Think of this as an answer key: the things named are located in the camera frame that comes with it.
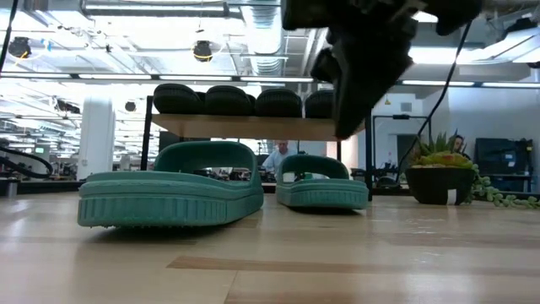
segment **potted plant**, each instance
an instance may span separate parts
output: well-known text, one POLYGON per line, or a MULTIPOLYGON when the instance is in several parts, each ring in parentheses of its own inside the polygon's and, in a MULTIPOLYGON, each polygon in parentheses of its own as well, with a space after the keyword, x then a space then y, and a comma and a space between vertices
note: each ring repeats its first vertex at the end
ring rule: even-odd
POLYGON ((478 165, 461 153, 452 153, 457 131, 446 139, 439 134, 435 141, 420 142, 405 171, 409 189, 422 204, 470 204, 475 198, 486 198, 497 207, 540 209, 534 197, 518 199, 491 187, 487 176, 480 176, 478 165))
POLYGON ((405 171, 409 189, 421 204, 459 205, 470 198, 477 172, 474 164, 460 153, 451 152, 456 134, 446 133, 419 146, 405 171))

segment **white column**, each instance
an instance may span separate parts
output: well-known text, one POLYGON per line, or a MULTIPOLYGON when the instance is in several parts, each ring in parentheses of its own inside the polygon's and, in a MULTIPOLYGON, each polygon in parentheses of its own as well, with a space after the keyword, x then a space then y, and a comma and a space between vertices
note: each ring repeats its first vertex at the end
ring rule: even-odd
POLYGON ((84 99, 77 179, 112 171, 116 114, 109 96, 84 99))

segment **ceiling light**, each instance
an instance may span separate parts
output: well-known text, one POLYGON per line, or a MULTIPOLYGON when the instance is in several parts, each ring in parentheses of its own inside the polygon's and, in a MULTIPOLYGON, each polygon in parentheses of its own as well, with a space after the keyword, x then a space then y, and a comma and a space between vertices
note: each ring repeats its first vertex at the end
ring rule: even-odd
MULTIPOLYGON (((433 85, 433 86, 443 86, 446 84, 446 81, 430 81, 430 80, 403 80, 402 84, 404 85, 433 85)), ((451 81, 450 86, 473 86, 474 82, 471 81, 451 81)))
POLYGON ((41 127, 40 122, 33 119, 18 119, 14 118, 11 120, 14 124, 22 128, 33 128, 37 129, 41 127))
POLYGON ((68 144, 75 144, 75 145, 79 145, 80 144, 80 141, 79 140, 74 140, 74 139, 67 139, 67 138, 59 138, 60 141, 62 141, 63 143, 68 143, 68 144))
POLYGON ((71 76, 65 73, 15 73, 2 72, 3 78, 22 78, 22 79, 70 79, 71 76))
POLYGON ((311 77, 240 77, 241 81, 253 82, 285 82, 285 83, 312 83, 315 80, 311 77))
POLYGON ((59 144, 61 149, 78 149, 78 145, 72 145, 72 144, 59 144))
POLYGON ((230 81, 230 76, 175 76, 162 75, 159 76, 162 80, 187 80, 187 81, 230 81))
POLYGON ((439 22, 439 18, 437 16, 434 16, 432 14, 424 13, 424 12, 417 12, 413 19, 417 20, 420 23, 437 23, 439 22))
MULTIPOLYGON (((41 136, 41 134, 31 134, 32 136, 41 136)), ((42 141, 48 141, 48 142, 56 142, 58 140, 58 138, 52 138, 52 137, 40 137, 38 138, 39 140, 42 140, 42 141)))
MULTIPOLYGON (((413 46, 408 55, 417 64, 453 64, 456 60, 457 48, 455 47, 427 47, 413 46)), ((468 63, 471 50, 462 49, 457 60, 458 63, 468 63)))
POLYGON ((129 79, 129 80, 150 80, 152 76, 145 74, 80 74, 81 79, 129 79))
POLYGON ((34 144, 9 144, 9 148, 34 148, 34 144))
POLYGON ((22 140, 18 139, 17 136, 13 136, 13 135, 10 135, 10 134, 2 134, 2 135, 0 135, 0 138, 5 138, 5 139, 9 140, 10 142, 20 142, 20 141, 22 141, 22 140))
POLYGON ((540 89, 540 84, 534 83, 483 83, 484 88, 506 88, 506 89, 540 89))

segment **black planter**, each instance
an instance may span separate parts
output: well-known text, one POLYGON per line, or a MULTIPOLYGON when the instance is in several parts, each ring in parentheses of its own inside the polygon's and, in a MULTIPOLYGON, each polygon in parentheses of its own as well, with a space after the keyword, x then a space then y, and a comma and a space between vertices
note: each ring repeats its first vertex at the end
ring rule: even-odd
POLYGON ((409 168, 405 175, 411 193, 421 204, 459 205, 471 192, 474 182, 471 169, 409 168))

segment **trailing plant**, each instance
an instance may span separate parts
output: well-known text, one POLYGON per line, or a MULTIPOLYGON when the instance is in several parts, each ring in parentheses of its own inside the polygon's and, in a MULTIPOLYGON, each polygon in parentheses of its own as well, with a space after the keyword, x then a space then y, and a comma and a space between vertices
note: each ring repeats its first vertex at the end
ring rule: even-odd
POLYGON ((480 197, 485 196, 489 202, 493 202, 493 204, 497 207, 525 207, 530 209, 540 208, 538 199, 534 197, 529 197, 528 199, 518 199, 515 195, 503 195, 499 189, 491 186, 491 181, 489 180, 488 176, 480 176, 478 165, 473 165, 472 169, 475 171, 476 176, 474 177, 471 192, 465 200, 465 203, 470 204, 475 199, 475 195, 478 195, 480 197))
POLYGON ((446 138, 446 133, 437 135, 434 141, 429 138, 428 143, 423 143, 418 139, 419 145, 414 151, 411 159, 412 168, 463 168, 475 171, 474 182, 472 183, 471 192, 465 200, 466 204, 470 204, 478 195, 485 197, 489 202, 497 207, 525 207, 531 209, 540 208, 540 202, 534 197, 528 199, 518 199, 515 195, 504 195, 501 191, 491 186, 491 181, 488 176, 481 177, 478 165, 473 164, 460 151, 452 152, 454 143, 456 142, 457 130, 449 139, 446 138))

